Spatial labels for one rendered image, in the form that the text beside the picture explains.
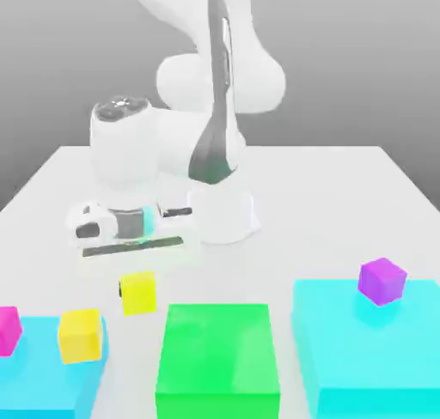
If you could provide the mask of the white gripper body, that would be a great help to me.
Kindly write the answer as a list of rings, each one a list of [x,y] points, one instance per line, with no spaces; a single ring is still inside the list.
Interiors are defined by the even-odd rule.
[[[80,249],[78,269],[176,269],[193,263],[193,243],[167,236],[137,243]]]

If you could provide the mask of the small yellow cube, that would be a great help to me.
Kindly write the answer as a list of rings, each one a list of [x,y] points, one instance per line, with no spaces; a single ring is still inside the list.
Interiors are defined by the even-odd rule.
[[[153,271],[123,275],[119,279],[119,296],[125,316],[156,311],[156,278]]]
[[[103,335],[98,309],[62,313],[58,328],[58,346],[63,364],[100,360]]]

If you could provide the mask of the small magenta cube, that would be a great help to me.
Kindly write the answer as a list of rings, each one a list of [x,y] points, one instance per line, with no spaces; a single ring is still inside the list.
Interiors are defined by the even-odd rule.
[[[0,307],[0,357],[14,353],[22,334],[17,307]]]

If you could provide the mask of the small purple cube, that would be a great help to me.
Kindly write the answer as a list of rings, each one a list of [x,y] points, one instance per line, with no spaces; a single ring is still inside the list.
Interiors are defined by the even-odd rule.
[[[357,290],[382,307],[400,299],[404,292],[407,272],[387,258],[362,264]]]

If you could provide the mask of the large green box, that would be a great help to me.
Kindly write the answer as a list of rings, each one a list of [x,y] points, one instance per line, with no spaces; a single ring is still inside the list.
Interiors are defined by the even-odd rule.
[[[157,419],[278,419],[280,398],[266,304],[169,306]]]

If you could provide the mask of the large light blue box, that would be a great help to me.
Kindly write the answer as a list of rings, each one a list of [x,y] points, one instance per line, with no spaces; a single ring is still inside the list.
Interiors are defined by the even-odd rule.
[[[109,352],[102,358],[64,365],[57,316],[24,316],[13,355],[0,357],[0,419],[90,419]]]

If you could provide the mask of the large cyan box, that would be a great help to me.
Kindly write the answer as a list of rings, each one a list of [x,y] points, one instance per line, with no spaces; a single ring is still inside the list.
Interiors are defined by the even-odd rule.
[[[310,419],[440,419],[440,285],[379,307],[354,280],[297,280],[291,325]]]

